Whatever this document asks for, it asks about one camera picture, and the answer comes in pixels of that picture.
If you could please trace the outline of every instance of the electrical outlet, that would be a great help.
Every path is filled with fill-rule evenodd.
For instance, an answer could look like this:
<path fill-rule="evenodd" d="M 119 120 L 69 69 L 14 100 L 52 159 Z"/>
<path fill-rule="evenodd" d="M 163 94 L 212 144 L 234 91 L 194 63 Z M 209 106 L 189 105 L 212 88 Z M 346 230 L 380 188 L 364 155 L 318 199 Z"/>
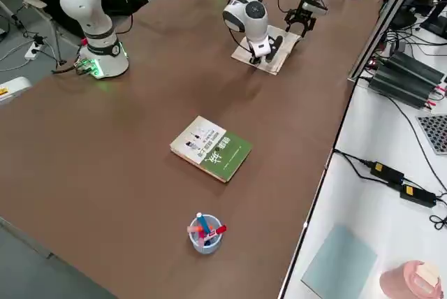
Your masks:
<path fill-rule="evenodd" d="M 38 52 L 33 53 L 32 50 L 41 51 L 43 49 L 43 47 L 44 47 L 44 45 L 37 45 L 36 42 L 33 42 L 31 44 L 31 46 L 29 47 L 27 53 L 25 54 L 25 59 L 34 60 L 35 58 L 37 58 Z"/>

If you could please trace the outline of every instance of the marker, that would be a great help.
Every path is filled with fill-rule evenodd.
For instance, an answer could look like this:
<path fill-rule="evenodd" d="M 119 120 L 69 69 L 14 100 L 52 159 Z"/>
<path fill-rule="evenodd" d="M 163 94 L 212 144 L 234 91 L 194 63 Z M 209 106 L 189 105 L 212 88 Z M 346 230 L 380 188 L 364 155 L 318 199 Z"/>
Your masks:
<path fill-rule="evenodd" d="M 188 232 L 188 234 L 199 233 L 199 232 L 203 231 L 203 227 L 202 226 L 187 227 L 186 231 Z"/>
<path fill-rule="evenodd" d="M 198 246 L 203 247 L 205 245 L 205 233 L 203 231 L 198 234 Z"/>
<path fill-rule="evenodd" d="M 218 227 L 218 229 L 216 231 L 212 231 L 211 233 L 209 233 L 207 235 L 207 237 L 204 238 L 203 240 L 205 242 L 207 242 L 207 241 L 211 240 L 212 238 L 215 238 L 216 236 L 221 235 L 222 233 L 225 233 L 225 232 L 226 232 L 226 226 Z"/>
<path fill-rule="evenodd" d="M 202 213 L 197 213 L 196 215 L 198 223 L 203 227 L 203 230 L 205 231 L 205 234 L 210 233 L 210 228 L 208 227 L 207 221 L 203 217 Z"/>

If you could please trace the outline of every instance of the black power adapter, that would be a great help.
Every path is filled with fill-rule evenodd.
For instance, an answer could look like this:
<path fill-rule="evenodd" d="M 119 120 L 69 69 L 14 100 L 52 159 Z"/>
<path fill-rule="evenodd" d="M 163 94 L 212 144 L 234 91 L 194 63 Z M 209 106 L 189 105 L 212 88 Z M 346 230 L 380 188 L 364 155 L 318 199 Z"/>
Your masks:
<path fill-rule="evenodd" d="M 373 162 L 369 167 L 371 168 L 371 174 L 373 176 L 385 180 L 386 182 L 401 185 L 404 181 L 404 173 L 379 163 L 378 161 Z"/>
<path fill-rule="evenodd" d="M 402 186 L 400 197 L 425 207 L 433 208 L 436 206 L 436 195 L 434 195 L 434 193 L 424 191 L 423 189 L 417 189 L 413 186 Z"/>
<path fill-rule="evenodd" d="M 412 203 L 432 208 L 436 205 L 436 195 L 407 184 L 402 184 L 405 175 L 402 172 L 390 168 L 389 166 L 376 162 L 368 162 L 371 168 L 371 174 L 377 178 L 388 182 L 388 186 L 400 192 L 400 197 Z"/>

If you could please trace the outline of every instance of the green book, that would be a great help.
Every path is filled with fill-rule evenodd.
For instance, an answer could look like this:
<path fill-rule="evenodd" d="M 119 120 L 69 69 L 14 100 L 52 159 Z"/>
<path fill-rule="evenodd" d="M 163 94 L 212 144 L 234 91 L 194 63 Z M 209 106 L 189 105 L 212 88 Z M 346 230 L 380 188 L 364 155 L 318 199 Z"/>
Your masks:
<path fill-rule="evenodd" d="M 234 176 L 251 148 L 247 141 L 201 116 L 170 144 L 176 155 L 222 182 Z"/>

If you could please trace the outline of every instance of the blue marker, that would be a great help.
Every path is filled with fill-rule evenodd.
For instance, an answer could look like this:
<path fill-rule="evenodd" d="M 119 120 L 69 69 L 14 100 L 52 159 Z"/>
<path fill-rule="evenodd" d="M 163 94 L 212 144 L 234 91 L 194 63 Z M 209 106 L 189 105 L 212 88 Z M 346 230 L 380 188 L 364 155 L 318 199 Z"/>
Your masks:
<path fill-rule="evenodd" d="M 211 233 L 211 230 L 208 227 L 207 222 L 206 222 L 205 218 L 203 217 L 202 213 L 197 213 L 197 221 L 202 226 L 205 234 L 208 235 L 209 233 Z"/>

